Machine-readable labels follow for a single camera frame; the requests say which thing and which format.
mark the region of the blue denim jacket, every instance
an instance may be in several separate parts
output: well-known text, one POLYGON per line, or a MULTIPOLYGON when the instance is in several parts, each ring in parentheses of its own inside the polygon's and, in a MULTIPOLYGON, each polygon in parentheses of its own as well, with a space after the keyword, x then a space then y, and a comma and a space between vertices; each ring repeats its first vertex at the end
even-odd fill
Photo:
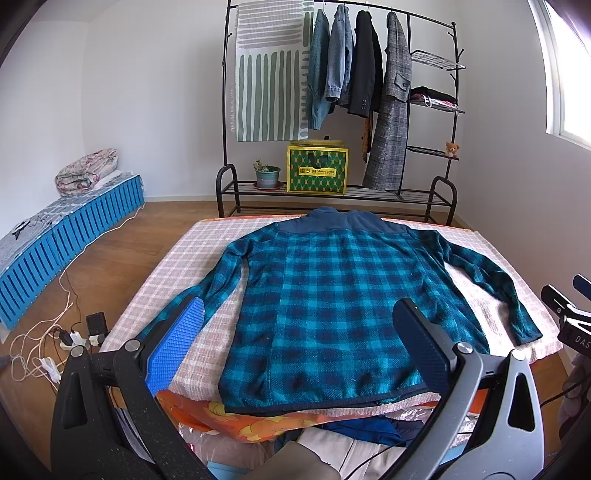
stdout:
POLYGON ((312 130, 320 130, 331 107, 330 102, 324 98, 329 41, 329 20, 323 10, 318 10, 314 36, 310 44, 310 69, 308 70, 308 128, 312 130))
POLYGON ((349 22, 349 8, 339 5, 330 33, 329 61, 324 97, 339 105, 349 104, 349 82, 353 58, 353 34, 349 22))

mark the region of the window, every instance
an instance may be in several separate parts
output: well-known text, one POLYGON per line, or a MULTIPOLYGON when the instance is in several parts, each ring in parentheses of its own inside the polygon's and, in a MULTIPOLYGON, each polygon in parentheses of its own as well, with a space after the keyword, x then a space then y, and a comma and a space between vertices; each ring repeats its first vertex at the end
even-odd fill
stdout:
POLYGON ((544 50, 548 133, 591 148, 591 53, 545 0, 530 4, 544 50))

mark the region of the orange floral fabric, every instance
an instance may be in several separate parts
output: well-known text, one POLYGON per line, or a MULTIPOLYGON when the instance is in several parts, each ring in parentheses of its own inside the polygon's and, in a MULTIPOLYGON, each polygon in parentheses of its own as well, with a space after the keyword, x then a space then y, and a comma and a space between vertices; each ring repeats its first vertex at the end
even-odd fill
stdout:
POLYGON ((330 421, 363 418, 363 415, 329 417, 303 412, 287 413, 278 417, 252 417, 226 413, 223 404, 218 401, 191 400, 170 390, 159 391, 156 399, 174 422, 183 423, 200 432, 216 430, 244 443, 272 440, 287 430, 312 427, 330 421))

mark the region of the black metal rack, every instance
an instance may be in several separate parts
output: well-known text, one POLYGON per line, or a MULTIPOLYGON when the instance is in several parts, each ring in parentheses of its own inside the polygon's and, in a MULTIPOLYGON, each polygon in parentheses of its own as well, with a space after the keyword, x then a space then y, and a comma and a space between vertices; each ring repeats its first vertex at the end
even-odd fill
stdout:
MULTIPOLYGON (((456 94, 455 100, 456 104, 458 102, 459 97, 459 74, 460 70, 465 69, 465 66, 460 64, 460 57, 464 50, 459 51, 458 44, 457 44, 457 31, 456 31, 456 23, 452 22, 451 24, 446 24, 439 20, 435 20, 434 18, 425 17, 423 15, 418 15, 412 12, 408 12, 405 10, 399 10, 396 8, 385 7, 383 5, 375 5, 375 4, 368 4, 366 2, 354 2, 348 0, 324 0, 324 3, 328 4, 346 4, 346 5, 359 5, 365 8, 378 8, 381 10, 387 10, 396 12, 399 14, 403 14, 407 17, 407 32, 408 32, 408 51, 411 53, 411 59, 417 63, 423 63, 426 65, 431 65, 435 68, 439 68, 448 72, 455 72, 455 74, 451 73, 455 87, 456 87, 456 94), (417 18, 421 20, 426 20, 432 22, 434 24, 440 25, 444 28, 449 29, 448 35, 452 37, 453 44, 454 44, 454 51, 455 51, 455 61, 445 59, 435 54, 431 54, 429 52, 425 52, 424 50, 415 50, 412 51, 412 30, 411 30, 411 19, 417 18)), ((239 213, 241 211, 241 196, 265 196, 265 197, 277 197, 277 196, 289 196, 289 197, 312 197, 312 198, 323 198, 325 199, 327 195, 313 193, 313 192, 286 192, 285 186, 280 189, 272 190, 272 191, 262 191, 257 189, 254 186, 254 180, 239 180, 238 175, 236 173, 236 167, 228 162, 228 133, 227 133, 227 126, 226 126, 226 68, 227 68, 227 57, 228 57, 228 39, 232 35, 231 33, 228 34, 229 24, 230 24, 230 12, 234 8, 236 8, 238 4, 232 4, 232 0, 228 0, 228 6, 226 8, 226 27, 224 33, 224 47, 223 47, 223 61, 222 61, 222 122, 223 122, 223 129, 222 129, 222 137, 223 137, 223 167, 217 173, 216 179, 216 199, 217 199, 217 210, 219 212, 220 218, 226 216, 224 211, 223 205, 223 197, 227 195, 233 195, 235 198, 236 205, 230 210, 228 216, 232 216, 235 213, 239 213), (232 180, 225 186, 222 186, 222 180, 224 174, 230 171, 232 173, 232 180)), ((456 132, 457 132, 457 116, 458 114, 464 113, 459 108, 454 109, 451 107, 440 106, 436 104, 431 104, 429 101, 408 101, 408 118, 410 121, 410 113, 411 113, 411 105, 420 105, 426 106, 442 111, 448 111, 454 113, 454 120, 453 120, 453 131, 452 131, 452 139, 451 142, 454 143, 456 140, 456 132)), ((363 200, 369 202, 388 202, 388 203, 406 203, 411 205, 424 205, 425 206, 425 213, 400 213, 403 216, 409 217, 419 217, 423 218, 425 222, 433 222, 437 223, 437 221, 431 215, 431 208, 435 206, 442 206, 449 208, 449 214, 447 216, 446 225, 451 225, 453 216, 456 210, 457 205, 457 190, 455 185, 449 180, 449 173, 450 168, 452 166, 452 161, 458 160, 455 157, 447 156, 447 153, 444 151, 433 150, 431 148, 423 148, 423 147, 413 147, 407 146, 407 151, 431 155, 434 157, 445 158, 447 160, 447 168, 445 172, 445 176, 436 176, 433 181, 431 182, 431 188, 429 190, 415 190, 415 189, 404 189, 402 188, 402 183, 404 182, 404 167, 402 170, 402 180, 400 184, 400 188, 398 190, 392 190, 389 192, 380 192, 377 190, 371 190, 363 188, 359 185, 347 185, 347 191, 344 195, 330 195, 332 199, 343 199, 343 200, 363 200), (438 191, 436 191, 437 186, 439 183, 443 183, 449 187, 452 194, 452 199, 447 200, 444 196, 442 196, 438 191)), ((273 205, 256 205, 248 206, 249 209, 282 209, 284 207, 278 207, 273 205)), ((308 208, 296 208, 297 210, 310 210, 308 208)), ((372 210, 375 213, 383 213, 377 210, 372 210)))

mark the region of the white wall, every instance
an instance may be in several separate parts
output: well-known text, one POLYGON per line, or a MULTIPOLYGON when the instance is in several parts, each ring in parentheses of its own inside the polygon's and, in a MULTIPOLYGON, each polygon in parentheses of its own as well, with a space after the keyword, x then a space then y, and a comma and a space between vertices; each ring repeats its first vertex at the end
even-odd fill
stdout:
POLYGON ((55 175, 84 153, 87 30, 81 22, 32 22, 0 69, 0 236, 59 198, 55 175))
MULTIPOLYGON (((445 22, 457 19, 452 0, 389 3, 445 22)), ((335 10, 326 7, 331 22, 335 10)), ((0 232, 57 198, 53 178, 62 166, 101 148, 119 150, 120 167, 142 175, 148 198, 212 198, 223 163, 225 11, 225 2, 204 0, 48 0, 0 70, 0 205, 11 205, 2 212, 0 232), (20 181, 25 176, 27 194, 20 181)), ((358 11, 350 8, 353 27, 358 11)), ((387 12, 371 13, 384 49, 387 12)), ((400 20, 406 28, 405 17, 400 20)), ((230 30, 234 23, 232 17, 230 30)), ((232 40, 228 92, 234 83, 232 40)), ((453 57, 446 30, 419 19, 413 19, 413 47, 453 57)), ((432 67, 416 64, 413 80, 453 93, 449 75, 432 67)), ((410 143, 442 150, 452 125, 452 114, 413 106, 410 143)), ((229 161, 242 178, 253 178, 259 157, 284 166, 286 142, 238 144, 228 134, 229 161)), ((349 180, 360 183, 362 120, 337 109, 313 135, 346 141, 349 180)), ((445 166, 439 158, 411 153, 405 185, 428 187, 445 166)))
POLYGON ((546 134, 540 39, 527 1, 460 0, 466 123, 460 216, 539 294, 591 275, 591 151, 546 134))
MULTIPOLYGON (((451 1, 391 4, 447 22, 455 17, 451 1)), ((326 7, 330 21, 335 9, 335 5, 326 7)), ((90 24, 82 86, 85 147, 87 151, 118 148, 121 167, 142 175, 147 197, 211 197, 215 193, 215 177, 223 164, 220 97, 225 11, 225 2, 121 0, 90 24)), ((350 8, 353 27, 357 12, 350 8)), ((386 12, 372 10, 372 15, 385 48, 386 12)), ((232 17, 230 31, 234 23, 232 17)), ((413 38, 416 48, 453 57, 453 43, 442 28, 413 20, 413 38)), ((234 83, 232 40, 229 89, 234 83)), ((446 72, 417 65, 415 85, 423 83, 453 93, 446 72)), ((413 106, 411 142, 443 150, 452 125, 451 114, 413 106)), ((229 129, 228 134, 229 161, 242 178, 254 177, 256 158, 284 167, 287 142, 238 144, 229 129)), ((323 135, 346 140, 351 152, 349 179, 360 183, 365 169, 360 155, 362 120, 337 109, 323 130, 315 133, 323 135)), ((436 174, 444 172, 441 159, 410 154, 407 186, 428 187, 436 174)))

